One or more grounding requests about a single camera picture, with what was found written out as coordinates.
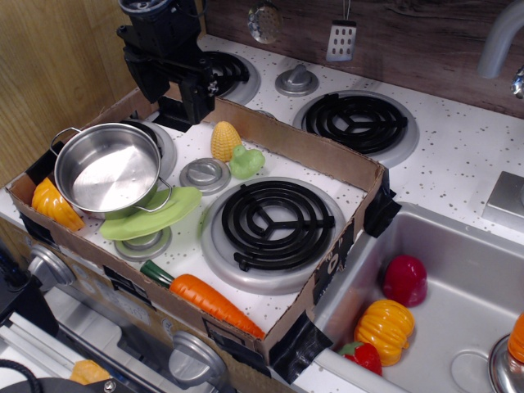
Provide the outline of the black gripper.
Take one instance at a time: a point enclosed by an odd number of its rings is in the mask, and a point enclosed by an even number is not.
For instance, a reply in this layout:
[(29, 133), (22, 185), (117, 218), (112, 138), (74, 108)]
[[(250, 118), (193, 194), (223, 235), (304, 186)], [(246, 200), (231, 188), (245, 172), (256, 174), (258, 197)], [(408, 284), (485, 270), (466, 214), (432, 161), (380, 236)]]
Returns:
[(201, 32), (195, 7), (124, 7), (130, 25), (117, 35), (124, 41), (124, 59), (149, 102), (178, 85), (185, 117), (199, 124), (215, 109), (216, 80), (197, 46)]

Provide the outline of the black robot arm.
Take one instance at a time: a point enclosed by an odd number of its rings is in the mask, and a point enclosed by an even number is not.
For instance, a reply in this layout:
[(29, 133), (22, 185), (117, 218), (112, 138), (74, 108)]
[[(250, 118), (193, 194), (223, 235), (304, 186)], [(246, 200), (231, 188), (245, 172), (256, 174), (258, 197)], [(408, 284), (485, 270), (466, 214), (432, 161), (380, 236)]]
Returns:
[(174, 114), (199, 124), (215, 109), (217, 82), (210, 58), (199, 48), (200, 17), (194, 1), (120, 1), (130, 25), (117, 35), (124, 41), (124, 59), (143, 96), (158, 102), (177, 84), (181, 99)]

